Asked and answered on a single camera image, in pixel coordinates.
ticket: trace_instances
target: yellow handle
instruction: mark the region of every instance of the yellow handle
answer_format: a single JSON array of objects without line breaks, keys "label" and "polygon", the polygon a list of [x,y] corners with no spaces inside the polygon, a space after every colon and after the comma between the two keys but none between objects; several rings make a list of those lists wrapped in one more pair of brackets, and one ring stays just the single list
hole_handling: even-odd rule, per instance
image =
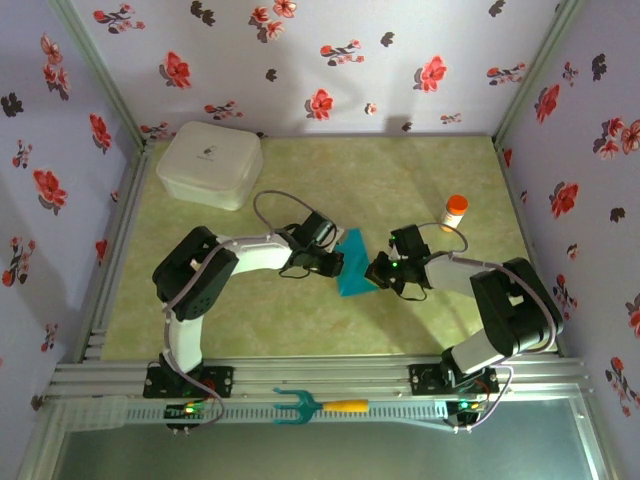
[{"label": "yellow handle", "polygon": [[325,412],[367,413],[369,400],[340,400],[337,402],[325,402],[322,404]]}]

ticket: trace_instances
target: logo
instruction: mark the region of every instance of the logo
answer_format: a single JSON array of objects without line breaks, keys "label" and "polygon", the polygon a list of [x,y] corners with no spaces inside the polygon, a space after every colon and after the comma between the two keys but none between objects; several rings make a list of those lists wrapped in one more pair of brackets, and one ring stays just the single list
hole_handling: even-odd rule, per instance
[{"label": "logo", "polygon": [[202,151],[201,155],[196,155],[196,158],[200,160],[206,160],[208,162],[213,162],[215,160],[215,152],[218,149],[215,145],[211,145],[210,147],[205,148]]}]

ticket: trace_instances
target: glass panel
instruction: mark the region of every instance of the glass panel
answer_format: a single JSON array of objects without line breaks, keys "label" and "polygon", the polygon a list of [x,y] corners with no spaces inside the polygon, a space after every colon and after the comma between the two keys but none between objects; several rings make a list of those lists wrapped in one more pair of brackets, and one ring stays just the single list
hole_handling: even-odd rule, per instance
[{"label": "glass panel", "polygon": [[164,426],[68,435],[61,480],[591,478],[569,403],[507,402],[472,434],[389,424]]}]

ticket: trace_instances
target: plastic lid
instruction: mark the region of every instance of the plastic lid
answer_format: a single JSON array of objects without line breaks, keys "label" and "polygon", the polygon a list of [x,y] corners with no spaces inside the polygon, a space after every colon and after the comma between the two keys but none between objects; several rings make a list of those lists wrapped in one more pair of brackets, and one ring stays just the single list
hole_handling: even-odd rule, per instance
[{"label": "plastic lid", "polygon": [[469,208],[469,200],[462,195],[452,195],[447,202],[447,210],[454,215],[464,215]]}]

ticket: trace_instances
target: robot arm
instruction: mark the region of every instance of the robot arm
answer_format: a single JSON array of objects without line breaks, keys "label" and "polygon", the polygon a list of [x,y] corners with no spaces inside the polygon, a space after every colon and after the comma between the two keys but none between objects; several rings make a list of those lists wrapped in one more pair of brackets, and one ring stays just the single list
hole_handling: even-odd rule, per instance
[{"label": "robot arm", "polygon": [[[290,225],[260,237],[233,240],[216,236],[206,227],[192,230],[153,273],[157,295],[162,302],[168,303],[202,268],[212,249],[222,246],[189,291],[170,310],[168,343],[176,366],[183,372],[193,372],[202,364],[200,337],[204,314],[213,306],[231,276],[260,269],[282,273],[298,266],[310,273],[335,277],[343,265],[343,255],[333,252],[339,237],[340,229],[319,212],[313,212],[302,225]],[[167,353],[163,353],[161,363],[164,360],[173,370]]]},{"label": "robot arm", "polygon": [[562,331],[560,312],[523,258],[495,265],[447,252],[432,254],[416,225],[391,232],[389,246],[391,252],[380,252],[365,274],[380,288],[391,288],[401,296],[406,283],[415,283],[476,299],[484,328],[443,352],[445,385],[465,384],[486,367],[540,342],[550,344]]}]

